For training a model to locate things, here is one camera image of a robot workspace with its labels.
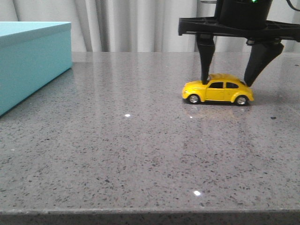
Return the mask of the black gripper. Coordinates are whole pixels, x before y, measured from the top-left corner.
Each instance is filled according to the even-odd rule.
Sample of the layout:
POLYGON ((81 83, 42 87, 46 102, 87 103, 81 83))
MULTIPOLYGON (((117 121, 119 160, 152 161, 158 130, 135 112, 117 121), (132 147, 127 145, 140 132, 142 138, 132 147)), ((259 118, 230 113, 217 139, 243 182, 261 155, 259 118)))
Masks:
MULTIPOLYGON (((215 52, 214 36, 257 40, 300 41, 300 26, 267 20, 271 0, 218 0, 215 14, 210 17, 180 18, 178 34, 195 34, 201 60, 201 81, 208 83, 209 68, 215 52)), ((252 46, 244 73, 251 87, 265 67, 279 56, 284 45, 265 42, 252 46)))

